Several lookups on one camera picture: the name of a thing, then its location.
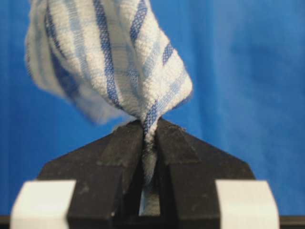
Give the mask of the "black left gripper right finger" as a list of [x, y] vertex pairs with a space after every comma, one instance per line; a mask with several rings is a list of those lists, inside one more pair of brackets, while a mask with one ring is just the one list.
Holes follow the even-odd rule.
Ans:
[[277, 229], [266, 181], [249, 165], [164, 119], [156, 130], [161, 218], [167, 229]]

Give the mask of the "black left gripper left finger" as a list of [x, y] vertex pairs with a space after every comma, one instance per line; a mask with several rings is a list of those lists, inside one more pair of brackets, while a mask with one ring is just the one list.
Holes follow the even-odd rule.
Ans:
[[142, 152], [139, 121], [46, 163], [14, 202], [13, 229], [108, 229]]

